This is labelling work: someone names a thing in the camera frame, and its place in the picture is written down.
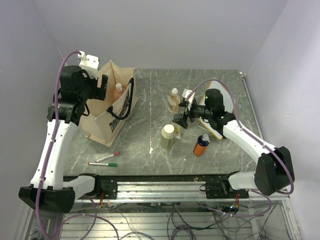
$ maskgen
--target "gray marble tabletop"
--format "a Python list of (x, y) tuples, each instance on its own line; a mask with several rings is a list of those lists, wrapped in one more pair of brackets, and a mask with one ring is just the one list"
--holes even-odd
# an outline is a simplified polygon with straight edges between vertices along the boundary
[[(64, 167), (65, 176), (81, 173), (100, 175), (169, 175), (169, 174), (227, 174), (234, 171), (253, 171), (256, 166), (249, 155), (229, 139), (211, 143), (202, 156), (195, 156), (193, 148), (198, 136), (209, 133), (189, 122), (181, 139), (172, 148), (160, 146), (161, 129), (171, 123), (173, 115), (167, 111), (168, 91), (177, 88), (181, 94), (185, 88), (193, 89), (203, 80), (216, 77), (222, 80), (236, 98), (236, 107), (242, 123), (258, 133), (253, 110), (241, 79), (236, 70), (176, 70), (137, 69), (137, 104), (126, 120), (111, 147), (85, 137), (80, 129), (75, 133)], [(195, 94), (199, 102), (205, 92), (202, 86)], [(120, 155), (105, 161), (118, 167), (89, 166), (88, 162), (120, 151)]]

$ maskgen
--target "orange can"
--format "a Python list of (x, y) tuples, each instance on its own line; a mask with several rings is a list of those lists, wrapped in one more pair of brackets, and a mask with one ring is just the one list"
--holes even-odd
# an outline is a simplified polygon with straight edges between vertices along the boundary
[(202, 156), (205, 153), (209, 143), (210, 143), (210, 139), (208, 134), (199, 136), (193, 149), (194, 155), (198, 157)]

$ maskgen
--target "white wall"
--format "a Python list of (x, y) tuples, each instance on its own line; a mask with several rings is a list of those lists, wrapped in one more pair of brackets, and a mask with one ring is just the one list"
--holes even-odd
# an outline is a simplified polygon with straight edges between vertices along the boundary
[(320, 1), (289, 0), (247, 72), (262, 133), (286, 146), (294, 211), (306, 240), (319, 239)]
[(32, 1), (2, 1), (0, 32), (0, 239), (12, 240), (26, 208), (19, 188), (39, 163), (62, 59)]
[(34, 0), (62, 54), (245, 72), (288, 0)]

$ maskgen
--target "black bag handle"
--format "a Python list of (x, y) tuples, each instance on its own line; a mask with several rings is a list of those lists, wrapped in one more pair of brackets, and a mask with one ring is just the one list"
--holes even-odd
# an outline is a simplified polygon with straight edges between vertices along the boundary
[(133, 96), (134, 96), (134, 83), (135, 79), (132, 77), (128, 83), (128, 86), (129, 84), (131, 84), (131, 89), (130, 89), (130, 99), (129, 99), (129, 106), (128, 106), (128, 110), (126, 111), (126, 114), (124, 116), (117, 116), (114, 112), (113, 112), (113, 109), (114, 109), (114, 106), (110, 106), (108, 107), (108, 109), (106, 110), (108, 113), (110, 113), (112, 115), (112, 117), (114, 117), (115, 119), (118, 119), (118, 120), (125, 120), (130, 112), (131, 112), (131, 105), (132, 105), (132, 99), (133, 99)]

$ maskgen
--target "green marker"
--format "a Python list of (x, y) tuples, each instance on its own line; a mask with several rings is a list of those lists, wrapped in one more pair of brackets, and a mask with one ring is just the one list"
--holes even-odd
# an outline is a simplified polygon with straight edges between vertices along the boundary
[(116, 163), (95, 163), (95, 162), (88, 162), (88, 165), (91, 166), (103, 166), (103, 167), (118, 167), (118, 164)]

